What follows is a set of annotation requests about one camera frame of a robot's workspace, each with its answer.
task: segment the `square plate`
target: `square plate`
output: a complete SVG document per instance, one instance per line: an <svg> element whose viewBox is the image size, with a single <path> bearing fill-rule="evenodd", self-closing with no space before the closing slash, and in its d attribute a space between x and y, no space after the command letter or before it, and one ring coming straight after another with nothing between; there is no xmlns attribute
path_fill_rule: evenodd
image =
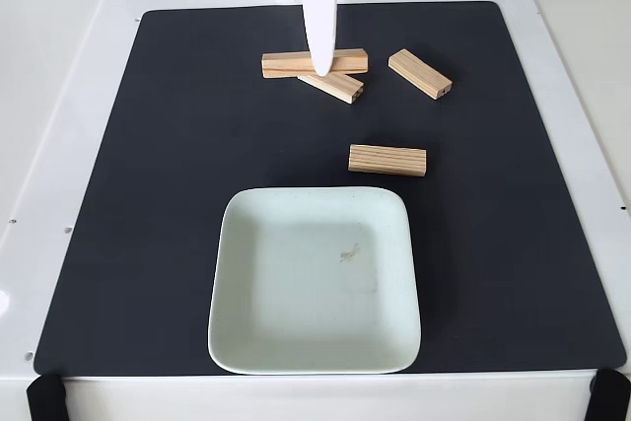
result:
<svg viewBox="0 0 631 421"><path fill-rule="evenodd" d="M376 374L416 358L407 213L374 187L237 194L221 229L208 329L241 374Z"/></svg>

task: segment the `white platform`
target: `white platform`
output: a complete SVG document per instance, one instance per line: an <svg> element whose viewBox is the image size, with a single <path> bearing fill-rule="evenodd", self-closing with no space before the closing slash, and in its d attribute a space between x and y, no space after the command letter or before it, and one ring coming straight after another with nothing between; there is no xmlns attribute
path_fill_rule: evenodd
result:
<svg viewBox="0 0 631 421"><path fill-rule="evenodd" d="M462 0L346 0L347 2ZM497 2L513 37L622 332L631 340L631 221L533 0ZM0 413L28 419L24 386L72 226L105 131L137 19L148 10L266 5L270 0L103 0L0 247ZM389 376L383 379L118 380L69 384L77 419L263 419L281 414L418 419L581 419L589 373Z"/></svg>

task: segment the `wood grain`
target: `wood grain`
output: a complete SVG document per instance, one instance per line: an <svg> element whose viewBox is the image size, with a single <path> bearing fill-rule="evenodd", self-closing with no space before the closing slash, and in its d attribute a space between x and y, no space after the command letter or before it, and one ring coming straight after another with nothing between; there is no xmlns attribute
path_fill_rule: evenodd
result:
<svg viewBox="0 0 631 421"><path fill-rule="evenodd" d="M416 148L351 145L348 171L384 175L424 176L427 152Z"/></svg>
<svg viewBox="0 0 631 421"><path fill-rule="evenodd" d="M387 65L432 99L444 96L452 88L452 81L407 49L401 49L391 56Z"/></svg>
<svg viewBox="0 0 631 421"><path fill-rule="evenodd" d="M263 78L291 78L316 75L308 51L265 53L261 59ZM368 53L358 49L336 49L331 73L356 74L368 71Z"/></svg>
<svg viewBox="0 0 631 421"><path fill-rule="evenodd" d="M364 91L364 83L345 74L330 73L324 77L299 76L298 79L348 104L353 104Z"/></svg>

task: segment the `black mat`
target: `black mat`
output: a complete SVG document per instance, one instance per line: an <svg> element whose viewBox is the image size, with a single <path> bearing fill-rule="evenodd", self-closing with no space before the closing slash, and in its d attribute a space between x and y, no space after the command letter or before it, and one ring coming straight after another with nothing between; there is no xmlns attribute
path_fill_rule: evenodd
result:
<svg viewBox="0 0 631 421"><path fill-rule="evenodd" d="M222 215L235 193L264 186L368 185L403 198L423 330L405 372L625 362L497 6L341 6L338 29L338 47L370 55L353 105L261 77L261 53L306 49L300 7L144 16L38 372L226 374L207 349ZM389 70L403 47L453 79L452 91L435 102ZM348 173L351 143L427 149L427 176Z"/></svg>

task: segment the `wooden block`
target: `wooden block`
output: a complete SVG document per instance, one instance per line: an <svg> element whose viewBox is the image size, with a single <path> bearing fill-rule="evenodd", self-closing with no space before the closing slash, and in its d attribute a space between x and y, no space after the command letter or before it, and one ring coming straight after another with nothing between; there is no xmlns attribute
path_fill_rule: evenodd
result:
<svg viewBox="0 0 631 421"><path fill-rule="evenodd" d="M401 49L387 61L387 65L432 99L444 96L452 81L432 69L407 49Z"/></svg>
<svg viewBox="0 0 631 421"><path fill-rule="evenodd" d="M345 74L331 73L321 76L299 76L298 79L325 91L348 104L353 104L364 91L364 83L346 76Z"/></svg>
<svg viewBox="0 0 631 421"><path fill-rule="evenodd" d="M316 75L308 51L265 53L261 59L263 78L291 78ZM331 73L356 74L368 71L368 53L363 49L336 49Z"/></svg>
<svg viewBox="0 0 631 421"><path fill-rule="evenodd" d="M384 175L424 176L427 153L416 148L351 145L348 171Z"/></svg>

